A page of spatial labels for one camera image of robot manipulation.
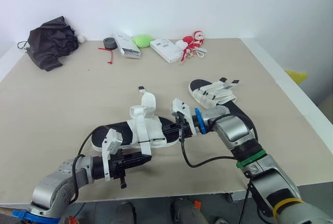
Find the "red cord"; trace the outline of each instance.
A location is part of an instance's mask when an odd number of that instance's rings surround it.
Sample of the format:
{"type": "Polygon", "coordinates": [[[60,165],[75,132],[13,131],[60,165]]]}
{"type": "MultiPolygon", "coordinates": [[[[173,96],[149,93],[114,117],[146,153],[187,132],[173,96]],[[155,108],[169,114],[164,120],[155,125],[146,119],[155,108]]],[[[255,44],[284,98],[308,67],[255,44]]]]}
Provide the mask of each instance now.
{"type": "Polygon", "coordinates": [[[111,61],[108,61],[108,64],[112,64],[112,59],[113,59],[113,52],[112,52],[112,50],[110,50],[111,51],[111,61]]]}
{"type": "Polygon", "coordinates": [[[112,59],[113,59],[113,52],[111,49],[108,48],[98,48],[101,49],[102,51],[110,51],[111,52],[111,61],[108,61],[108,64],[112,64],[112,59]]]}

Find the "floor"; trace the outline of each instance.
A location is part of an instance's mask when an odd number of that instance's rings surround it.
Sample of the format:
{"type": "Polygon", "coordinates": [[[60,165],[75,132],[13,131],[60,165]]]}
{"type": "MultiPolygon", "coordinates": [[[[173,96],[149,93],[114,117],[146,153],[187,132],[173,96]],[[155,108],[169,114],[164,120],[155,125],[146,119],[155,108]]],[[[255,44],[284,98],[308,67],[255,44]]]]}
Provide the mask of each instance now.
{"type": "MultiPolygon", "coordinates": [[[[311,203],[333,218],[333,182],[316,185],[300,186],[304,201],[311,203]]],[[[193,195],[184,196],[189,200],[200,201],[202,203],[201,212],[206,217],[209,224],[214,223],[217,217],[223,217],[230,224],[238,223],[243,201],[229,202],[226,194],[193,195]]],[[[176,197],[146,198],[131,200],[137,213],[137,224],[171,224],[170,204],[176,197]]],[[[116,207],[122,201],[107,201],[97,203],[86,203],[78,214],[80,224],[108,224],[116,207]]],[[[75,215],[82,203],[70,206],[65,216],[75,215]]],[[[253,199],[249,199],[243,224],[263,223],[256,212],[256,205],[253,199]]],[[[1,224],[14,224],[17,220],[12,217],[0,215],[1,224]]]]}

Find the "white box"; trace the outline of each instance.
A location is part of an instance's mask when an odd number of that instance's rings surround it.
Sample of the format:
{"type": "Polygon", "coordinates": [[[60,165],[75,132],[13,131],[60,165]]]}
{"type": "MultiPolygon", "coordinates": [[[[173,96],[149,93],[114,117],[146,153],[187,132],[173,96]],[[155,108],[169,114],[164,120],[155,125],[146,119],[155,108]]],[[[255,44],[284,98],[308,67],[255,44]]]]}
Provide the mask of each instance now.
{"type": "Polygon", "coordinates": [[[150,47],[154,49],[169,64],[179,61],[183,56],[183,51],[170,40],[162,38],[150,42],[150,47]]]}
{"type": "Polygon", "coordinates": [[[132,37],[121,32],[116,32],[113,36],[122,56],[140,59],[141,51],[134,43],[132,37]]]}

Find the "blue connector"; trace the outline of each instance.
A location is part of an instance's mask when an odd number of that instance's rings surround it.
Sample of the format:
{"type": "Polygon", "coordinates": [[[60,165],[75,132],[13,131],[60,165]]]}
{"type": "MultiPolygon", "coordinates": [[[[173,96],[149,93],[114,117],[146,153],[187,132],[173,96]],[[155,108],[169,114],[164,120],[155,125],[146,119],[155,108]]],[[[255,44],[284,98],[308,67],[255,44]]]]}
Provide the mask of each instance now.
{"type": "Polygon", "coordinates": [[[43,216],[33,215],[26,210],[14,210],[11,215],[17,217],[19,220],[30,220],[32,222],[37,222],[40,224],[58,224],[60,221],[60,218],[47,218],[43,216]]]}
{"type": "Polygon", "coordinates": [[[206,131],[206,129],[204,128],[203,118],[202,118],[202,115],[201,115],[200,110],[199,110],[198,108],[195,108],[194,110],[195,110],[196,115],[197,115],[197,117],[198,117],[198,122],[199,122],[199,124],[200,124],[201,132],[202,132],[203,134],[207,134],[207,131],[206,131]]]}

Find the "table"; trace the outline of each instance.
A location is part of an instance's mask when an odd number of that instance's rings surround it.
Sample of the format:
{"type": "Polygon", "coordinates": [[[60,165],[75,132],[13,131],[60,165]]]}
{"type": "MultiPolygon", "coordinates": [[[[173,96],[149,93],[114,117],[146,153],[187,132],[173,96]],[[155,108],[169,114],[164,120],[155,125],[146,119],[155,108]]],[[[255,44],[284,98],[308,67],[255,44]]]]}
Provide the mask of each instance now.
{"type": "MultiPolygon", "coordinates": [[[[76,155],[83,139],[96,126],[125,121],[129,108],[140,104],[138,86],[156,96],[158,116],[174,120],[174,98],[193,110],[200,107],[188,92],[193,79],[239,79],[236,104],[255,123],[259,142],[297,185],[333,180],[333,155],[271,75],[239,39],[206,40],[202,59],[168,64],[151,48],[142,59],[98,50],[101,41],[88,41],[63,66],[39,70],[23,56],[0,83],[0,204],[24,204],[36,184],[76,155]]],[[[192,163],[230,155],[217,134],[186,141],[192,163]]],[[[247,179],[235,161],[219,160],[190,168],[180,144],[152,150],[152,161],[126,171],[127,188],[119,180],[98,180],[80,190],[79,201],[222,193],[243,190],[247,179]]],[[[88,143],[85,155],[98,155],[88,143]]]]}

